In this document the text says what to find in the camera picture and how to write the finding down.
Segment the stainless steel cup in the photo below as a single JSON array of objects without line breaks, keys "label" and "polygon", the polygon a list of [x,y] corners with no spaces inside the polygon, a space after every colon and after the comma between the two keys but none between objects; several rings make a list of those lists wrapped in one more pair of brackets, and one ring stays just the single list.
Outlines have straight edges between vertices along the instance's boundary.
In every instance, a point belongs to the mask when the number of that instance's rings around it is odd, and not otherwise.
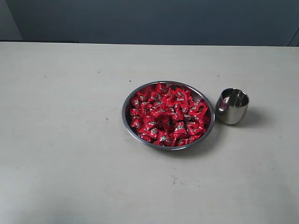
[{"label": "stainless steel cup", "polygon": [[220,122],[226,125],[239,123],[248,108],[248,95],[237,88],[224,89],[216,103],[215,115]]}]

